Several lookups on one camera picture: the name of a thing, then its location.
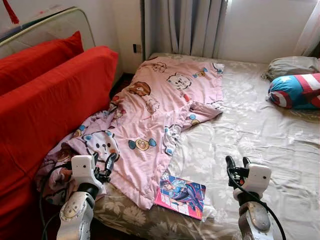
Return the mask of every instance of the red cushion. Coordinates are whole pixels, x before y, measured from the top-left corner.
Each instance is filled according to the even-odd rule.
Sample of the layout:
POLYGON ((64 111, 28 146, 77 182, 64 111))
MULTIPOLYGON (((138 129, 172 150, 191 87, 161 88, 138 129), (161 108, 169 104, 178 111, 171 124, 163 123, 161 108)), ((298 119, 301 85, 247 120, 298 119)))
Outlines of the red cushion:
POLYGON ((83 53, 80 32, 55 39, 0 59, 0 95, 35 79, 83 53))
POLYGON ((32 179, 48 151, 108 106, 117 59, 107 47, 91 48, 0 96, 0 239, 34 201, 32 179))

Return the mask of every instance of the wrinkled blanket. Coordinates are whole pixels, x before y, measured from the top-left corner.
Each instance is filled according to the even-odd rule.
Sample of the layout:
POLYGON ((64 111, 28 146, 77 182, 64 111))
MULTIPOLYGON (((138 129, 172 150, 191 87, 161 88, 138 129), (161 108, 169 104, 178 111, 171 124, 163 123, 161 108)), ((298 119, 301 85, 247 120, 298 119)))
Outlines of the wrinkled blanket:
MULTIPOLYGON (((46 156, 38 186, 50 168, 76 153, 97 152, 103 169, 110 153, 116 152, 111 183, 138 207, 150 209, 180 132, 222 113, 223 68, 166 57, 145 61, 132 83, 113 97, 108 111, 88 118, 46 156)), ((54 171, 44 197, 53 203, 68 198, 77 187, 71 173, 65 168, 54 171)))

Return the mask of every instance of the black cable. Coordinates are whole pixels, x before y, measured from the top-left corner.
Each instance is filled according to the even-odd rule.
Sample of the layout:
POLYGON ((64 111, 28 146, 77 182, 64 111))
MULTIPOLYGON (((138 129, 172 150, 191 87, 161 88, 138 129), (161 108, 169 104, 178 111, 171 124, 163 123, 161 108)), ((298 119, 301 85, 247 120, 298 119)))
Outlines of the black cable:
POLYGON ((256 196, 254 196, 253 194, 251 194, 250 192, 248 192, 247 190, 243 189, 231 176, 231 173, 230 173, 230 169, 232 169, 232 167, 229 167, 226 169, 226 172, 228 174, 228 177, 229 179, 232 180, 232 182, 244 193, 248 194, 250 197, 252 197, 255 201, 253 202, 257 202, 259 204, 261 204, 273 217, 273 219, 275 220, 276 224, 278 225, 279 229, 280 229, 280 232, 281 232, 281 236, 282 236, 282 239, 283 240, 286 240, 286 234, 285 234, 285 231, 284 229, 282 228, 281 226, 281 223, 280 221, 278 220, 277 216, 275 215, 275 213, 267 206, 267 204, 263 201, 261 201, 259 198, 257 198, 256 196))
POLYGON ((58 168, 67 168, 67 169, 71 169, 71 162, 67 162, 65 164, 62 164, 62 165, 59 165, 59 166, 55 166, 54 168, 52 168, 49 173, 44 177, 43 179, 43 182, 41 184, 41 189, 40 189, 40 197, 39 197, 39 209, 40 209, 40 217, 41 217, 41 222, 42 222, 42 225, 43 225, 43 233, 44 233, 44 236, 45 236, 45 240, 48 240, 48 235, 47 235, 47 231, 45 229, 46 227, 46 222, 45 222, 45 218, 44 218, 44 212, 43 212, 43 209, 42 209, 42 195, 44 194, 44 190, 45 190, 45 186, 46 186, 46 183, 48 181, 48 179, 50 178, 52 172, 58 168))
POLYGON ((59 215, 59 213, 57 212, 55 215, 50 217, 50 219, 46 222, 46 224, 44 225, 43 231, 42 231, 41 240, 45 239, 44 236, 47 234, 47 227, 48 227, 49 223, 52 221, 52 219, 54 219, 58 215, 59 215))

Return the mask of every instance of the gray curtain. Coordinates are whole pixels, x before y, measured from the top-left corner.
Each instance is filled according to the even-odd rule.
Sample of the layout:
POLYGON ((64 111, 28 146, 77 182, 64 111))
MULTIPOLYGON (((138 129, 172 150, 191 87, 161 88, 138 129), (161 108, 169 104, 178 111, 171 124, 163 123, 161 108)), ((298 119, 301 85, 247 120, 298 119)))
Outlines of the gray curtain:
POLYGON ((221 2, 144 0, 145 59, 155 52, 212 58, 221 2))

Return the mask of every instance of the book cover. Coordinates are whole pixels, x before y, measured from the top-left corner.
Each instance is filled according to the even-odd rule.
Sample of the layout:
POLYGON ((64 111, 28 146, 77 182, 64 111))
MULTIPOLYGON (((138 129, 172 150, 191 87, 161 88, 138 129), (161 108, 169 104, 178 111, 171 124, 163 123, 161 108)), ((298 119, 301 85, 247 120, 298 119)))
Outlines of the book cover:
POLYGON ((201 220, 206 186, 164 174, 154 203, 201 220))

